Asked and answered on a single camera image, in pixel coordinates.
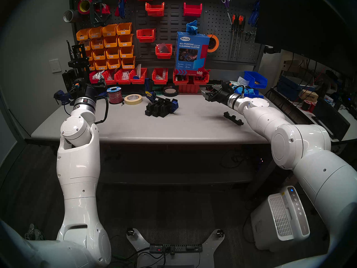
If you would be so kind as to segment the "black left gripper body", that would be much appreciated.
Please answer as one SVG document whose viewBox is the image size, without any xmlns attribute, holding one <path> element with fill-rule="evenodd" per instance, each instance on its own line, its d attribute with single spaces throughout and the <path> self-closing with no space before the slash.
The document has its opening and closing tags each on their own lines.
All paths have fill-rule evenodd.
<svg viewBox="0 0 357 268">
<path fill-rule="evenodd" d="M 86 85 L 84 97 L 90 98 L 91 100 L 97 100 L 99 97 L 105 96 L 107 89 L 108 86 L 99 87 L 96 85 Z"/>
</svg>

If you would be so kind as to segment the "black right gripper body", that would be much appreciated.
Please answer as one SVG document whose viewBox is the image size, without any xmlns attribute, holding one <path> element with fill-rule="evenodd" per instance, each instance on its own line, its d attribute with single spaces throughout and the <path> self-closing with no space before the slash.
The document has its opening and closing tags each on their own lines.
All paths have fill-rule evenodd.
<svg viewBox="0 0 357 268">
<path fill-rule="evenodd" d="M 228 87 L 219 87 L 213 86 L 216 90 L 214 96 L 206 95 L 205 91 L 205 100 L 208 102 L 218 102 L 218 103 L 228 103 L 229 97 L 234 93 L 234 90 L 231 86 Z"/>
</svg>

